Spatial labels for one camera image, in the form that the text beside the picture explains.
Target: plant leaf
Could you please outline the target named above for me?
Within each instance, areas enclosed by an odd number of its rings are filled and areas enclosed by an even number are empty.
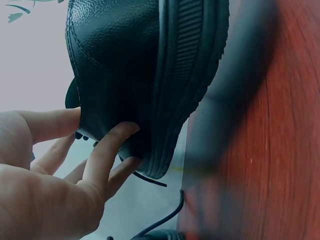
[[[13,21],[17,20],[18,18],[20,18],[23,15],[23,13],[19,12],[19,13],[14,13],[14,14],[10,14],[8,16],[9,21],[8,23],[12,23]]]
[[[14,8],[18,8],[24,12],[26,12],[27,14],[30,14],[30,10],[22,7],[22,6],[18,6],[18,5],[11,5],[11,4],[6,4],[6,6],[9,6],[9,7],[14,7]]]

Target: black leather shoe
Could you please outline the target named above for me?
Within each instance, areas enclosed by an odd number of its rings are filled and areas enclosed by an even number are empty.
[[[75,79],[67,108],[81,106],[78,132],[101,140],[123,121],[141,130],[121,147],[159,179],[183,123],[218,68],[228,0],[70,0],[66,42]]]
[[[185,240],[185,236],[181,232],[175,230],[155,230],[148,234],[132,238],[132,240]]]

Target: rubber sole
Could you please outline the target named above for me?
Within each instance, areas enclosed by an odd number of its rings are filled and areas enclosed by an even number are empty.
[[[184,122],[207,92],[226,46],[228,0],[159,0],[160,39],[146,175],[162,178]]]

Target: leather upper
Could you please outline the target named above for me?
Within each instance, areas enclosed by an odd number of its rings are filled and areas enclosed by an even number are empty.
[[[68,3],[66,44],[76,84],[70,85],[66,107],[80,101],[79,132],[96,141],[120,122],[137,122],[141,130],[124,144],[124,159],[150,154],[158,8],[158,0]]]

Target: shoelace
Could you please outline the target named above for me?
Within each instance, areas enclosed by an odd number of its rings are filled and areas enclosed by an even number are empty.
[[[146,235],[151,230],[159,227],[160,225],[162,225],[165,222],[167,222],[170,219],[172,219],[175,215],[177,215],[181,211],[181,209],[183,208],[184,204],[185,204],[185,194],[184,194],[183,190],[180,190],[180,203],[179,203],[178,207],[172,213],[170,213],[168,216],[164,217],[160,221],[157,221],[156,223],[152,224],[151,226],[149,226],[149,227],[145,228],[144,230],[142,230],[141,232],[139,232],[131,240],[143,237],[144,235]],[[106,238],[106,240],[114,240],[114,238],[112,236],[108,236]]]
[[[119,158],[120,158],[121,162],[124,161],[124,159],[122,157],[119,156]],[[155,185],[158,185],[158,186],[161,186],[161,187],[165,187],[165,188],[167,187],[167,184],[159,182],[159,181],[156,181],[156,180],[153,180],[153,179],[148,178],[148,177],[145,177],[145,176],[141,175],[140,173],[138,173],[136,171],[133,173],[133,175],[135,175],[137,178],[139,178],[141,180],[144,180],[144,181],[146,181],[148,183],[155,184]]]

